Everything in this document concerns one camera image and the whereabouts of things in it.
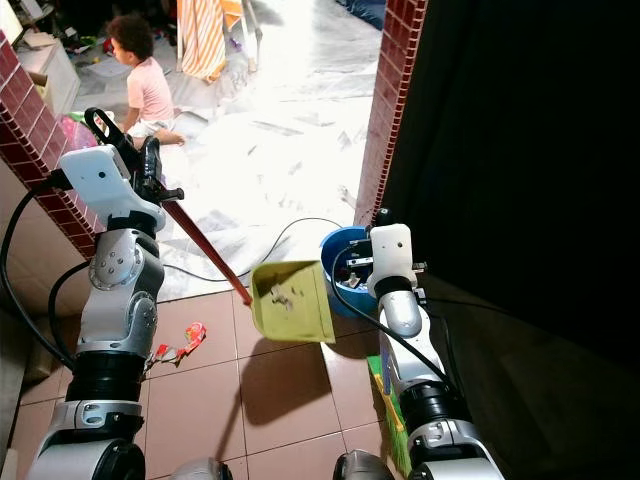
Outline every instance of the red broom handle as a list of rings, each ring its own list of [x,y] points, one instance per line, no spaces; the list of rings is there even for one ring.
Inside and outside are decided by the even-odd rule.
[[[251,296],[247,289],[242,285],[242,282],[240,282],[240,279],[236,274],[233,273],[233,270],[229,268],[229,265],[227,265],[218,252],[216,252],[216,249],[213,248],[209,239],[204,236],[194,221],[191,220],[189,215],[187,215],[187,212],[185,212],[177,202],[164,202],[162,207],[169,212],[169,215],[178,222],[178,225],[187,232],[187,235],[196,242],[196,245],[198,245],[202,251],[206,253],[207,257],[209,257],[209,260],[211,260],[214,265],[218,267],[218,270],[220,270],[227,280],[229,280],[231,285],[233,285],[233,288],[236,289],[236,292],[238,292],[242,297],[244,304],[247,306],[251,305]]]

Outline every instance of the white cabinet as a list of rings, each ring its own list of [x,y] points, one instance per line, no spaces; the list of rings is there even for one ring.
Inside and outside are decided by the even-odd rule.
[[[53,113],[68,113],[78,93],[80,79],[60,40],[39,50],[21,50],[18,58],[25,70],[49,77]]]

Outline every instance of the tiled floor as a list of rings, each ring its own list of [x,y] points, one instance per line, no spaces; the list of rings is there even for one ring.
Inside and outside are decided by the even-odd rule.
[[[204,343],[177,368],[156,365],[143,383],[146,423],[136,443],[148,479],[168,479],[204,457],[224,460],[241,480],[294,479],[301,471],[305,479],[327,480],[337,457],[355,448],[391,464],[384,406],[366,364],[377,349],[375,332],[335,318],[335,345],[271,342],[254,329],[239,297],[225,292],[160,304],[154,346],[181,346],[196,320],[207,327]],[[69,379],[58,369],[23,394],[12,442],[19,478]]]

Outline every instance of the white shorts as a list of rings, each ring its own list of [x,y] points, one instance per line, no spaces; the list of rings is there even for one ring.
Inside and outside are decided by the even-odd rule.
[[[127,132],[134,138],[150,137],[161,128],[173,130],[174,120],[138,120]]]

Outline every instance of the black cable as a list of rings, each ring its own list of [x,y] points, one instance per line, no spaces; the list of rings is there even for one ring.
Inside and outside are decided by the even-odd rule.
[[[429,301],[431,302],[441,302],[441,303],[450,303],[452,305],[466,305],[467,307],[476,307],[476,308],[484,308],[485,310],[492,310],[498,313],[504,313],[505,315],[513,315],[508,310],[500,307],[491,307],[489,305],[483,305],[482,303],[473,303],[473,302],[463,302],[460,300],[450,300],[448,298],[432,298],[429,297]]]
[[[386,333],[387,335],[389,335],[391,338],[393,338],[396,342],[398,342],[400,345],[402,345],[404,348],[406,348],[407,350],[409,350],[409,352],[411,352],[413,355],[416,356],[416,358],[418,360],[420,360],[422,363],[424,363],[427,367],[429,367],[433,373],[442,381],[442,383],[444,383],[447,387],[447,389],[456,396],[462,397],[462,395],[460,394],[460,392],[458,391],[458,389],[456,388],[456,386],[453,384],[453,382],[451,381],[451,379],[442,371],[440,370],[433,362],[431,362],[427,357],[425,357],[424,355],[422,355],[422,353],[420,353],[415,347],[413,347],[412,345],[410,345],[409,343],[407,343],[407,341],[402,338],[400,335],[398,335],[396,332],[394,332],[393,330],[391,330],[390,328],[385,327],[384,325],[382,325],[380,322],[378,322],[375,318],[367,315],[366,313],[360,311],[359,309],[357,309],[356,307],[354,307],[353,305],[351,305],[349,302],[347,302],[342,295],[340,294],[340,292],[338,291],[338,286],[336,283],[336,267],[338,265],[338,259],[345,254],[346,252],[348,252],[349,250],[351,250],[353,247],[351,245],[349,245],[348,247],[344,248],[340,253],[338,253],[338,255],[336,255],[336,257],[333,259],[333,265],[331,266],[331,288],[333,290],[334,295],[336,296],[336,298],[338,300],[340,300],[340,302],[347,307],[349,310],[351,310],[353,313],[361,316],[362,318],[364,318],[367,322],[369,322],[371,325],[373,325],[374,327],[376,327],[379,330],[382,330],[384,333]]]
[[[20,203],[18,203],[18,206],[13,211],[11,219],[9,220],[9,223],[7,225],[4,240],[2,241],[2,248],[0,249],[0,281],[4,289],[7,291],[7,295],[9,296],[10,300],[15,305],[20,318],[27,325],[29,330],[31,330],[31,333],[33,333],[36,339],[51,355],[53,355],[66,367],[72,368],[73,365],[69,363],[64,354],[62,354],[60,350],[52,345],[51,342],[49,342],[49,340],[47,340],[46,337],[42,335],[40,330],[38,330],[38,327],[35,325],[35,323],[33,323],[33,320],[31,320],[29,313],[22,306],[22,303],[20,303],[20,300],[18,300],[18,297],[13,291],[11,283],[9,282],[9,275],[7,274],[7,258],[9,256],[9,247],[11,246],[11,239],[16,229],[18,220],[20,219],[20,215],[22,215],[22,212],[32,198],[34,198],[36,195],[39,195],[41,192],[48,190],[49,188],[51,188],[51,184],[45,180],[44,182],[37,185],[34,189],[29,190],[24,198],[20,200]]]
[[[64,339],[62,338],[59,330],[60,325],[58,322],[58,317],[56,316],[56,298],[58,297],[58,292],[60,291],[60,288],[62,287],[64,282],[66,282],[71,276],[78,273],[80,270],[87,268],[90,263],[91,262],[87,260],[86,262],[82,262],[80,265],[76,265],[75,267],[67,270],[62,274],[60,278],[58,278],[58,280],[56,280],[56,283],[54,283],[53,287],[51,287],[51,292],[49,292],[47,313],[49,314],[49,325],[51,326],[51,334],[53,335],[53,339],[56,341],[56,345],[60,349],[60,352],[62,352],[62,354],[67,357],[67,360],[69,360],[72,365],[75,365],[73,355],[67,348],[67,345],[64,343]]]
[[[258,262],[258,265],[263,263],[267,258],[269,258],[269,255],[271,255],[273,253],[273,251],[276,249],[276,247],[278,246],[278,242],[280,241],[280,239],[282,238],[282,235],[284,235],[284,232],[286,232],[289,227],[291,227],[292,225],[295,225],[298,222],[302,222],[303,220],[323,220],[325,222],[329,222],[329,223],[333,223],[334,225],[336,225],[338,228],[342,228],[342,225],[340,225],[337,222],[334,222],[333,220],[329,220],[328,218],[322,218],[322,217],[303,217],[303,218],[299,218],[297,220],[294,220],[293,222],[291,222],[289,225],[287,225],[286,227],[284,227],[284,230],[282,230],[280,232],[280,235],[278,235],[278,238],[276,238],[276,241],[273,242],[273,246],[271,247],[271,250],[269,250],[269,253],[267,253],[264,258],[262,260],[260,260]],[[207,277],[203,277],[201,275],[198,275],[197,273],[193,273],[190,272],[189,270],[185,270],[182,267],[178,267],[177,265],[171,265],[169,263],[165,263],[163,264],[163,266],[165,266],[166,268],[172,268],[174,270],[178,270],[182,273],[186,273],[187,275],[191,275],[192,277],[195,278],[199,278],[200,280],[204,280],[205,282],[227,282],[228,280],[226,278],[207,278]],[[246,272],[240,273],[238,275],[236,275],[237,277],[244,277],[245,275],[248,275],[251,273],[251,270],[253,270],[253,268],[250,268],[249,270],[247,270]]]
[[[464,386],[462,385],[462,377],[460,376],[460,372],[458,371],[458,364],[456,362],[456,356],[453,352],[453,342],[451,341],[451,334],[449,333],[449,322],[446,317],[441,317],[439,315],[431,315],[430,317],[439,318],[442,322],[442,330],[444,331],[444,340],[447,344],[447,358],[449,359],[449,366],[451,367],[451,371],[453,372],[453,378],[456,381],[456,386],[458,390],[460,390],[460,394],[464,398]]]

